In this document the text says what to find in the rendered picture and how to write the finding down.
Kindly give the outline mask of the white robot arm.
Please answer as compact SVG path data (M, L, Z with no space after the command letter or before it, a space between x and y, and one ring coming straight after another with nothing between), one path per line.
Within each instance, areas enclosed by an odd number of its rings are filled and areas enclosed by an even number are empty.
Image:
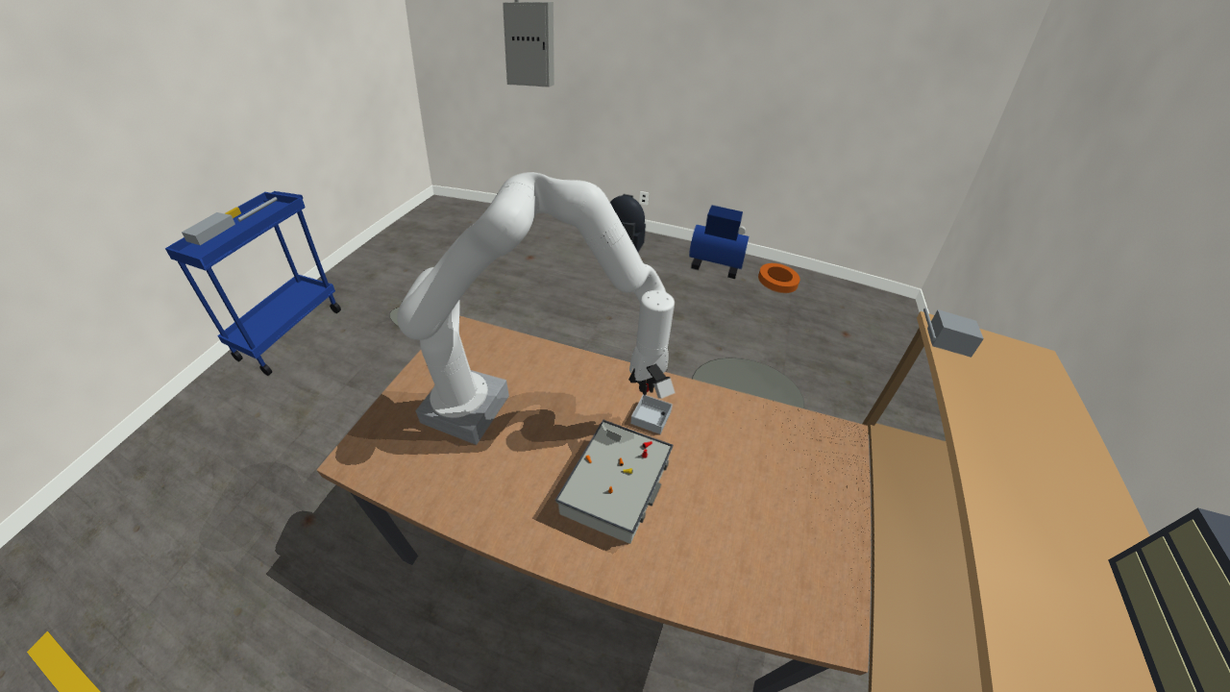
M430 406L440 415L467 415L478 411L487 397L487 383L471 372L458 336L458 299L492 261L517 248L536 213L578 227L614 286L638 297L637 349L649 356L668 349L674 299L665 293L657 272L643 264L633 250L601 189L584 181L554 179L534 172L515 175L501 187L478 222L460 234L434 267L419 273L397 310L401 332L419 340L434 382Z

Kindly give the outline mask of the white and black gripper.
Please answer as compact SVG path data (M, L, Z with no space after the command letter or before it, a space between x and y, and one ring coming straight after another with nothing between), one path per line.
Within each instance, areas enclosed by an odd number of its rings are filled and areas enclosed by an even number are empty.
M652 382L654 382L654 379L652 379L652 374L647 371L647 368L653 366L654 364L657 364L657 366L662 369L662 372L667 371L668 349L667 352L664 352L664 355L662 354L659 356L649 356L645 355L643 352L640 352L637 349L637 345L633 347L631 356L631 366L629 368L631 377L629 377L629 381L632 383L640 383L640 391L642 391L643 395L647 395L647 388L649 388L649 391L653 391L654 385ZM633 368L632 371L631 368Z

